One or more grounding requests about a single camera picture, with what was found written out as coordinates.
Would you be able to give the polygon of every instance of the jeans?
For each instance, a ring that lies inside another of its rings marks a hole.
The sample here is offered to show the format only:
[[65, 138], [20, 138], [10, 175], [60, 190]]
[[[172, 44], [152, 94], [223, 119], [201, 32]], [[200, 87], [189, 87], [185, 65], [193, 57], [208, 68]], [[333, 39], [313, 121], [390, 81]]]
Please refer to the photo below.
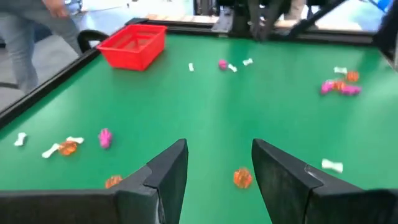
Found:
[[25, 93], [39, 84], [32, 63], [34, 23], [47, 26], [80, 55], [79, 30], [71, 18], [55, 18], [41, 0], [0, 0], [0, 36], [6, 43], [18, 87]]

